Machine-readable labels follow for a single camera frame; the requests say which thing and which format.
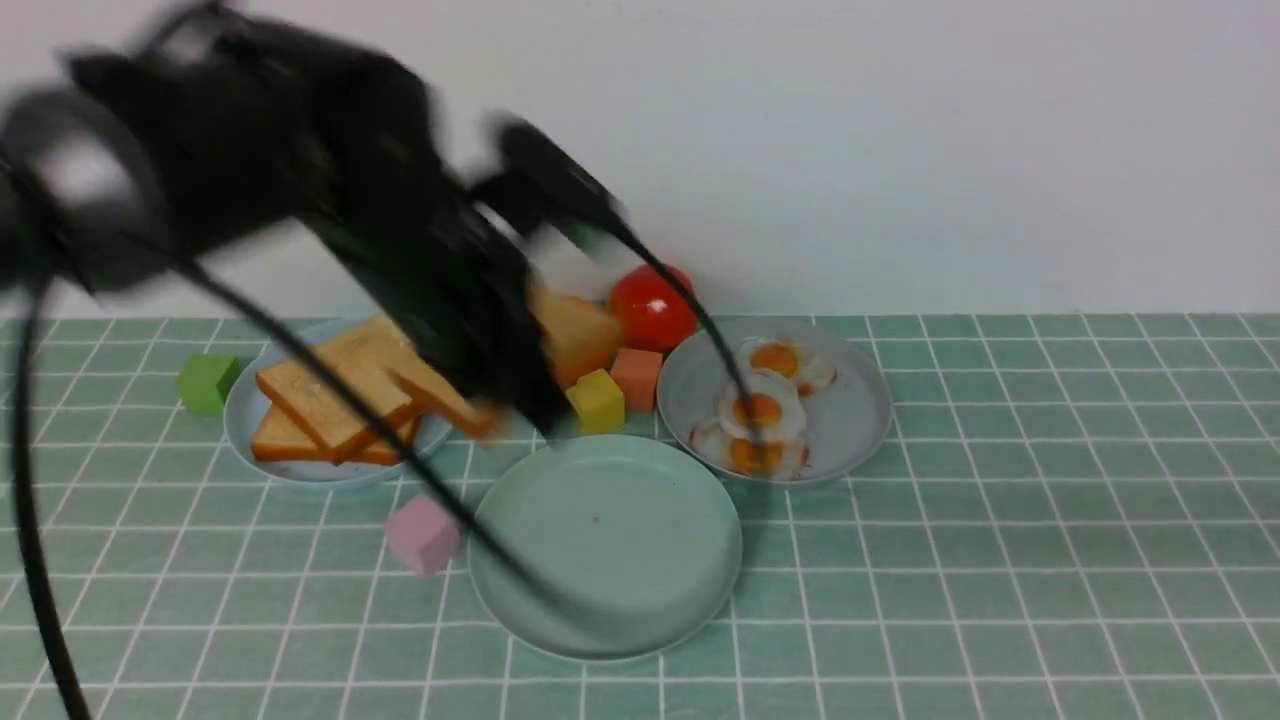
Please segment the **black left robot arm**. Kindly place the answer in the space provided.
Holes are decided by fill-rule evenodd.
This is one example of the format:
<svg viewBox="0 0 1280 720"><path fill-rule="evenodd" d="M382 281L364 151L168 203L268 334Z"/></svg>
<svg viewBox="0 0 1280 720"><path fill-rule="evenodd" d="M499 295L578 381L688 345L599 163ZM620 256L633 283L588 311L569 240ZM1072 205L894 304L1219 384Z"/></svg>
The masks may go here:
<svg viewBox="0 0 1280 720"><path fill-rule="evenodd" d="M372 46L224 1L164 12L127 53L81 49L3 111L3 286L41 261L119 293L266 228L307 225L466 398L550 430L572 409L521 240L611 195L538 127L492 123L463 179L433 92Z"/></svg>

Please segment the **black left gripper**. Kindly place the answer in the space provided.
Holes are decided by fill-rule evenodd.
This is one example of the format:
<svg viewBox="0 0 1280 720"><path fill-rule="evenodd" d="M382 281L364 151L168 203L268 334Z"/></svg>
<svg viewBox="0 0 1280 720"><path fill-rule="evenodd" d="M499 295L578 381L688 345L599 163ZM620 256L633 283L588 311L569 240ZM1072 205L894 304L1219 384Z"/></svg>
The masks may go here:
<svg viewBox="0 0 1280 720"><path fill-rule="evenodd" d="M426 117L337 115L326 128L335 211L323 238L465 398L554 430L570 401L532 310L522 241L571 222L604 229L617 206L532 123L497 117L489 131L498 168L465 183L440 159Z"/></svg>

